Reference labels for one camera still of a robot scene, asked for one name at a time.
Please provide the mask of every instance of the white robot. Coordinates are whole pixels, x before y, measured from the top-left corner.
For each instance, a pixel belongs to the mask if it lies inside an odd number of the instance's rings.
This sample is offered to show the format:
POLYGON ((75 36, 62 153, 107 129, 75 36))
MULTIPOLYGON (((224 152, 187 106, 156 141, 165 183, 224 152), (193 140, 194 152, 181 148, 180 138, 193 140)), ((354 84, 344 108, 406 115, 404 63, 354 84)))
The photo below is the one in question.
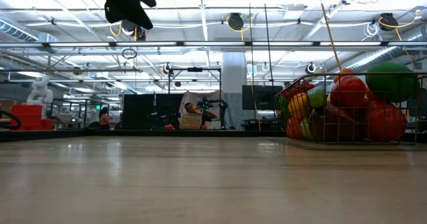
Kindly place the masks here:
POLYGON ((33 90, 27 98, 27 105, 41 105, 43 110, 41 112, 42 119, 46 118, 46 104, 51 104, 53 101, 53 92, 47 88, 49 83, 48 77, 38 77, 31 85, 33 90))

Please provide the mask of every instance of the orange ball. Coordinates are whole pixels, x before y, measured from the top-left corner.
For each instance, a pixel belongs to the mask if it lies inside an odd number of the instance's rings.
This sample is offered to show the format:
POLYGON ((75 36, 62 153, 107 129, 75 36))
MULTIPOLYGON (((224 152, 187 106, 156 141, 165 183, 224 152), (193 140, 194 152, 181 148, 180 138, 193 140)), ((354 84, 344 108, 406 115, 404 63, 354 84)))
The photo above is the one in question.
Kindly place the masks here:
MULTIPOLYGON (((344 69, 342 69, 340 71, 340 73, 352 73, 352 72, 353 72, 353 69, 350 69, 350 68, 344 68, 344 69)), ((343 77, 346 77, 346 76, 345 75, 342 75, 342 76, 336 75, 336 76, 334 76, 334 83, 337 83, 343 77)))

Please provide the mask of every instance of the wire basket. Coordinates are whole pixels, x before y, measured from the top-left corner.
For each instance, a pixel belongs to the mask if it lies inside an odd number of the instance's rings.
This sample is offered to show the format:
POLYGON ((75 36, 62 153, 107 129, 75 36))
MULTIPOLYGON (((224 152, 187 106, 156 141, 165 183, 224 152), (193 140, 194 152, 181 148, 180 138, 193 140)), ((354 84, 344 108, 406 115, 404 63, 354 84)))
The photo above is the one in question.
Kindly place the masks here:
POLYGON ((413 144, 424 142, 427 132, 422 108, 426 76, 414 72, 311 74, 276 97, 292 139, 413 144))

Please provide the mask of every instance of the hanging rope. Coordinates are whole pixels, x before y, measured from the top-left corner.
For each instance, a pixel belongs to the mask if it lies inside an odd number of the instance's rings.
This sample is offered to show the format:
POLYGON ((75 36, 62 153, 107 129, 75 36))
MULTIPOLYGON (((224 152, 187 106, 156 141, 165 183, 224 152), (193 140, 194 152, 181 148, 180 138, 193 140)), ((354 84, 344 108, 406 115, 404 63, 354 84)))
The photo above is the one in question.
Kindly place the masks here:
POLYGON ((329 21, 328 21, 328 17, 326 16, 326 11, 325 11, 325 7, 323 6, 322 0, 320 0, 320 5, 322 6, 322 11, 323 11, 323 17, 325 19, 325 23, 326 23, 326 28, 328 28, 328 33, 329 33, 329 39, 331 40, 331 45, 332 45, 332 50, 334 50, 334 55, 335 55, 335 60, 336 60, 336 64, 338 65, 338 68, 341 71, 341 63, 340 60, 338 59, 338 54, 336 53, 336 48, 335 48, 335 44, 334 44, 334 38, 332 38, 332 33, 331 33, 331 29, 329 27, 329 21))

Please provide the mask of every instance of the fluorescent light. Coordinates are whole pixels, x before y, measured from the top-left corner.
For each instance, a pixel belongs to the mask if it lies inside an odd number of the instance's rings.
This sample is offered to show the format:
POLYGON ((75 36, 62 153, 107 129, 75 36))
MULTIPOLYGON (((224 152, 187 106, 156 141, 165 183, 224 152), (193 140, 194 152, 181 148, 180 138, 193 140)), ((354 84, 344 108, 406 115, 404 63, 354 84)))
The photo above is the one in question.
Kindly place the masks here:
POLYGON ((244 41, 186 41, 185 46, 242 46, 244 41))
POLYGON ((0 47, 43 47, 41 43, 0 43, 0 47))
POLYGON ((109 43, 50 43, 51 47, 108 47, 109 43))
POLYGON ((117 41, 117 39, 116 39, 116 38, 114 38, 114 37, 112 37, 112 36, 108 36, 107 38, 108 38, 108 39, 112 39, 112 40, 114 40, 114 41, 117 41))
POLYGON ((43 74, 35 73, 35 72, 32 72, 32 71, 19 71, 18 73, 21 74, 21 75, 26 75, 26 76, 29 76, 29 77, 36 77, 36 78, 44 76, 43 74))
MULTIPOLYGON (((255 41, 252 43, 252 45, 260 45, 260 46, 266 46, 268 45, 267 41, 255 41)), ((273 41, 270 42, 271 46, 310 46, 313 45, 313 42, 311 41, 273 41)))
POLYGON ((79 80, 51 80, 52 83, 79 82, 79 80))
POLYGON ((66 85, 62 85, 60 83, 53 83, 53 84, 57 85, 58 87, 68 88, 66 85))
POLYGON ((113 83, 113 85, 115 85, 116 87, 119 87, 122 90, 127 90, 126 85, 123 84, 123 83, 121 83, 121 82, 119 82, 119 81, 116 81, 115 83, 113 83))
POLYGON ((175 41, 159 41, 159 42, 118 42, 115 43, 119 47, 161 47, 161 46, 174 46, 175 41))
POLYGON ((91 93, 94 92, 94 90, 89 89, 89 88, 74 88, 76 91, 81 91, 81 92, 86 92, 86 93, 91 93))
MULTIPOLYGON (((320 45, 332 45, 330 42, 321 42, 320 45)), ((380 41, 337 41, 334 42, 335 46, 373 46, 373 45, 381 45, 380 41)))
POLYGON ((427 45, 427 41, 391 41, 389 46, 419 46, 427 45))

